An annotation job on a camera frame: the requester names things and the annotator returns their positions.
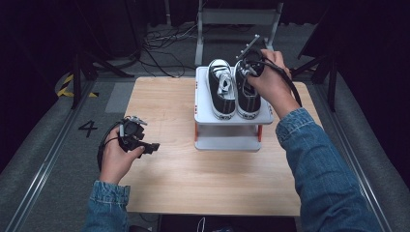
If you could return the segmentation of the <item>black canvas sneaker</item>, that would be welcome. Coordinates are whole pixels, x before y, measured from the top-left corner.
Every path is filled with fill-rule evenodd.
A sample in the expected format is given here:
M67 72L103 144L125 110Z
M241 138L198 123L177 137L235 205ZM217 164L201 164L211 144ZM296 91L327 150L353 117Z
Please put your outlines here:
M222 59L213 60L208 66L206 83L214 115L219 120L230 120L236 110L230 65Z
M237 110L242 118L252 120L259 114L261 97L254 87L249 84L243 70L242 62L238 61L234 67Z

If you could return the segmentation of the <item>grey metal stand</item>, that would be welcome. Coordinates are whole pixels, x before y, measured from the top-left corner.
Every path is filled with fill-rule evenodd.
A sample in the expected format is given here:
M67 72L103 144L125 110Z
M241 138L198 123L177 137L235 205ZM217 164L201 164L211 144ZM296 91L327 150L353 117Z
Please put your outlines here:
M208 9L204 7L203 0L198 0L197 9L197 42L194 64L198 67L203 61L203 25L204 24L245 24L245 25L270 25L271 32L264 39L268 49L274 49L274 38L278 29L283 3L278 2L275 9L269 10L244 10L244 9Z

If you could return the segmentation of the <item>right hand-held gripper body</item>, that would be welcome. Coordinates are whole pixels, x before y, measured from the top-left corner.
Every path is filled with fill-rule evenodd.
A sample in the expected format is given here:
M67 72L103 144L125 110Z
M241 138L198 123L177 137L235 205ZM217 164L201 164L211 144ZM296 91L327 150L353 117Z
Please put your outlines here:
M258 34L254 35L253 40L246 44L246 47L236 56L239 65L239 72L242 75L259 77L264 71L263 55L259 49L252 46L259 40Z

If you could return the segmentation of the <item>black tripod stand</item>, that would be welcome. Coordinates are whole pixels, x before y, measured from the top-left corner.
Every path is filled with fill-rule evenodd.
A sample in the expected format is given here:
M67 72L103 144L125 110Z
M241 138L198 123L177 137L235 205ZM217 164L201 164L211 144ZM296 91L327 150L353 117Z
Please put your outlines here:
M312 59L311 61L303 64L301 67L292 69L291 73L293 77L298 74L306 72L310 68L315 67L310 80L315 84L321 84L325 78L328 77L328 91L327 91L327 103L332 112L336 111L335 97L336 97L336 85L337 85L337 58L335 55L322 55Z
M76 109L82 99L81 90L81 75L84 74L87 80L96 80L99 76L94 63L98 63L103 68L120 77L132 77L132 74L125 73L114 67L98 56L88 52L79 50L73 56L73 105L72 109Z

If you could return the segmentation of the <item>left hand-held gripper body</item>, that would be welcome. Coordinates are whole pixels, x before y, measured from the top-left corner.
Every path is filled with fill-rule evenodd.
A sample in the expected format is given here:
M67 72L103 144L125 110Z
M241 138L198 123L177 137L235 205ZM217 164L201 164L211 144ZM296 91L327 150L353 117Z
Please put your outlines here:
M147 147L147 144L142 141L144 138L143 125L147 123L136 116L127 116L122 119L119 126L119 144L125 151L132 151L139 146Z

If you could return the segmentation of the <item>white shoe rack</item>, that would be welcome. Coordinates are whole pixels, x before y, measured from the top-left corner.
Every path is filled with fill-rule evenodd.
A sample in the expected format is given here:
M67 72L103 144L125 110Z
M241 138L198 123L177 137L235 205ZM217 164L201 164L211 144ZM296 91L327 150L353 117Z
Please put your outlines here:
M220 120L213 112L207 90L207 67L195 73L195 148L198 150L252 151L261 148L264 125L274 122L272 107L261 100L259 114L253 120L243 119L238 113L229 120Z

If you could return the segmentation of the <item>person's right hand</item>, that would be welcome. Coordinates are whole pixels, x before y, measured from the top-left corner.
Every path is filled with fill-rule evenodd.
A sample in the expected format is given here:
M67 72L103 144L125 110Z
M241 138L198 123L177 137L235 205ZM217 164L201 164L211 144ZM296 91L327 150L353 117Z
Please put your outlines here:
M265 67L259 77L249 76L248 81L260 96L272 106L280 119L300 107L293 98L291 89L285 80L270 67Z

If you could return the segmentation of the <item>metal floor rail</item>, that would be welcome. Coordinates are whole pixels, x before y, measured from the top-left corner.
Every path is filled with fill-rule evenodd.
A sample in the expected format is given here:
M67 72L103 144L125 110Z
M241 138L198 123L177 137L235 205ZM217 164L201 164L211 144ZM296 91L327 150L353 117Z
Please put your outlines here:
M61 97L30 131L0 175L0 232L20 231L93 86L93 81L85 82L78 99Z
M367 206L375 214L381 231L393 232L337 115L328 106L325 88L322 85L314 84L313 89L318 96L318 101L323 108L326 119L329 121L329 129L336 134L337 143L340 146L340 153L358 180L361 194L366 199Z

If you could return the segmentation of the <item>person's left hand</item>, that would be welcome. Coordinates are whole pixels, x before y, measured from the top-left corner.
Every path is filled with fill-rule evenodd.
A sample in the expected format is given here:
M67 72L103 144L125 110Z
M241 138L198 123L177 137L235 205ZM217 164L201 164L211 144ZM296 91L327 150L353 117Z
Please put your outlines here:
M105 142L99 180L118 185L129 172L132 163L143 153L143 150L144 147L140 146L130 152L125 152L119 145L117 133L112 132Z

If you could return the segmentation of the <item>yellow black floor tape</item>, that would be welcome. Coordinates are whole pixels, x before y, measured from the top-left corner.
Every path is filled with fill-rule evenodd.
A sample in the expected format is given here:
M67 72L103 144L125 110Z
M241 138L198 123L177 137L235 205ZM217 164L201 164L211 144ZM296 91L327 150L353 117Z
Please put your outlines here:
M56 95L58 97L74 97L74 93L73 92L69 92L68 91L68 87L70 85L70 83L73 81L73 74L69 74L63 81L62 86L60 87L60 89L56 92Z

